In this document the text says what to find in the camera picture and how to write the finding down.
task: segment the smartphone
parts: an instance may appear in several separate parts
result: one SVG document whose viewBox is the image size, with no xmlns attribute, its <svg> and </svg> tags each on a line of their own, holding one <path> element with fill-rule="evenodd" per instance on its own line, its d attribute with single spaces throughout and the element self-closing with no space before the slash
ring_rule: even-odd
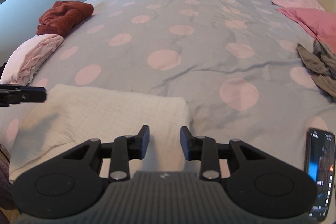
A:
<svg viewBox="0 0 336 224">
<path fill-rule="evenodd" d="M 317 221 L 327 217 L 335 177 L 335 135 L 316 128 L 307 132 L 305 171 L 316 182 L 317 197 L 309 216 Z"/>
</svg>

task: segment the olive brown garment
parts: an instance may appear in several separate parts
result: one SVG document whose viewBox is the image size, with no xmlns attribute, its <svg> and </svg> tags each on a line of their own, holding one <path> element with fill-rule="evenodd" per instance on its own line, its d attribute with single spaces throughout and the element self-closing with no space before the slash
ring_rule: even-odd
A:
<svg viewBox="0 0 336 224">
<path fill-rule="evenodd" d="M 315 40 L 313 53 L 301 44 L 297 45 L 297 51 L 304 65 L 311 71 L 314 83 L 336 99 L 336 55 L 329 46 Z"/>
</svg>

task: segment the bed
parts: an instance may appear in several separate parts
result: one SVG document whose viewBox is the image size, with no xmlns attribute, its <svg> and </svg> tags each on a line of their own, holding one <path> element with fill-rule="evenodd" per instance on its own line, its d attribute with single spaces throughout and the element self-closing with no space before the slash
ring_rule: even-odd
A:
<svg viewBox="0 0 336 224">
<path fill-rule="evenodd" d="M 335 11 L 335 0 L 318 1 Z M 238 138 L 299 169 L 307 128 L 336 133 L 336 106 L 296 52 L 297 43 L 312 48 L 313 39 L 271 0 L 87 2 L 93 16 L 66 37 L 31 86 L 183 97 L 193 135 Z M 33 107 L 0 109 L 0 141 L 9 152 Z M 184 169 L 197 167 L 187 162 Z M 225 161 L 221 167 L 228 176 Z M 335 220 L 334 195 L 325 223 Z"/>
</svg>

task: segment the phone screen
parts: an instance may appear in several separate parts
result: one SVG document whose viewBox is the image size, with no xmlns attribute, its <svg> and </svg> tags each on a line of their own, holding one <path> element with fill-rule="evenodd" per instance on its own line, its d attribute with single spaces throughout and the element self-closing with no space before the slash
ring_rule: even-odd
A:
<svg viewBox="0 0 336 224">
<path fill-rule="evenodd" d="M 314 128 L 308 130 L 306 172 L 317 186 L 316 201 L 309 216 L 323 221 L 327 217 L 334 184 L 334 134 Z"/>
</svg>

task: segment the ribbed gray panel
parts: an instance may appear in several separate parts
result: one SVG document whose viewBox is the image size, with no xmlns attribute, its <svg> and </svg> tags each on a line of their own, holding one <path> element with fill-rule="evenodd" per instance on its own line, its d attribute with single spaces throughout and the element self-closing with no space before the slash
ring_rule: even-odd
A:
<svg viewBox="0 0 336 224">
<path fill-rule="evenodd" d="M 22 215 L 16 224 L 316 224 L 308 214 L 287 220 L 252 215 L 236 206 L 220 184 L 194 173 L 137 172 L 111 183 L 93 207 L 73 217 L 45 220 Z"/>
</svg>

